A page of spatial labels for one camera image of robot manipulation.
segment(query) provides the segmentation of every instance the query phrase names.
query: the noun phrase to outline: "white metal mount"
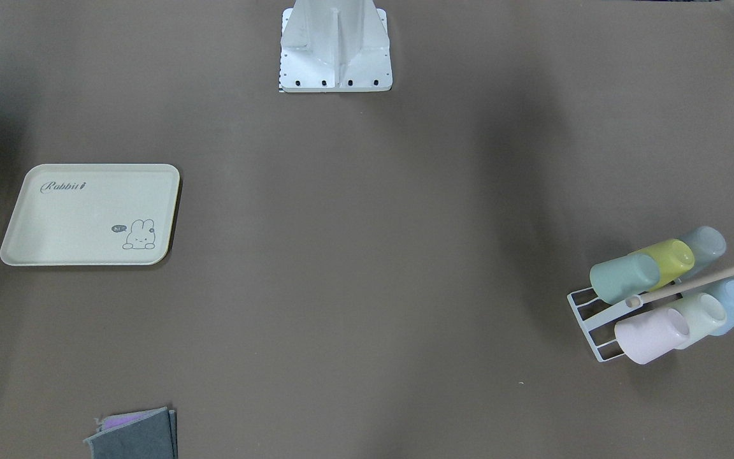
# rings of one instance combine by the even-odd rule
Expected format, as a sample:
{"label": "white metal mount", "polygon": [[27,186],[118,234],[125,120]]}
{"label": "white metal mount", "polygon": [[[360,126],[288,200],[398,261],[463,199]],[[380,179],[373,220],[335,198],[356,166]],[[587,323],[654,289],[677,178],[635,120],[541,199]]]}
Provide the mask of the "white metal mount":
{"label": "white metal mount", "polygon": [[282,13],[280,90],[388,91],[387,12],[373,0],[296,0]]}

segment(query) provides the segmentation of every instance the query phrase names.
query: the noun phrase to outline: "pink cup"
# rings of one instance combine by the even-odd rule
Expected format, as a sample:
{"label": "pink cup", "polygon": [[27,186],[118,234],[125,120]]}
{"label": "pink cup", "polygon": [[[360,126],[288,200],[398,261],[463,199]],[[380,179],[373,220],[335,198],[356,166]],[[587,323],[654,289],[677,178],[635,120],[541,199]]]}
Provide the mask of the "pink cup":
{"label": "pink cup", "polygon": [[690,338],[687,320],[668,306],[620,320],[614,331],[624,354],[642,365],[673,351]]}

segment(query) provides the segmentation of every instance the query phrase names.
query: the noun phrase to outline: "tray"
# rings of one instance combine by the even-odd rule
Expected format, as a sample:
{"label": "tray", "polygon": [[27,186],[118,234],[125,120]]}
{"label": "tray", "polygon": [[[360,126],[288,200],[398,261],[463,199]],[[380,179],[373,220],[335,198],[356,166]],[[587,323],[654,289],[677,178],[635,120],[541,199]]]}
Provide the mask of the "tray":
{"label": "tray", "polygon": [[11,266],[153,265],[169,250],[169,164],[42,164],[24,177],[0,258]]}

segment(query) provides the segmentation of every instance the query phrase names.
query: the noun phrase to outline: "rabbit illustration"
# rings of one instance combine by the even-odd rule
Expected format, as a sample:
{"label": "rabbit illustration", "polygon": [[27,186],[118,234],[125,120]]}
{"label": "rabbit illustration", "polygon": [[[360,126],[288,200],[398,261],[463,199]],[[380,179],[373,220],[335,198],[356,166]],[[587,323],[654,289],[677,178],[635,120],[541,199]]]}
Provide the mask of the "rabbit illustration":
{"label": "rabbit illustration", "polygon": [[133,221],[123,248],[155,248],[155,222],[151,220]]}

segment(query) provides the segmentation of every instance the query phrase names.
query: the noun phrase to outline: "purple fabric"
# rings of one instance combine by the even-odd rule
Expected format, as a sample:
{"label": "purple fabric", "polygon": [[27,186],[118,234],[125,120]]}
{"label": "purple fabric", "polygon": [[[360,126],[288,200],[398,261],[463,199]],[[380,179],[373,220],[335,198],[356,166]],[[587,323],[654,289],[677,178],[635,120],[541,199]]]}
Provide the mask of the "purple fabric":
{"label": "purple fabric", "polygon": [[112,429],[116,425],[123,425],[127,422],[132,422],[136,419],[140,419],[143,416],[146,416],[148,412],[131,412],[129,414],[119,414],[110,416],[109,418],[104,419],[104,425],[102,426],[103,430]]}

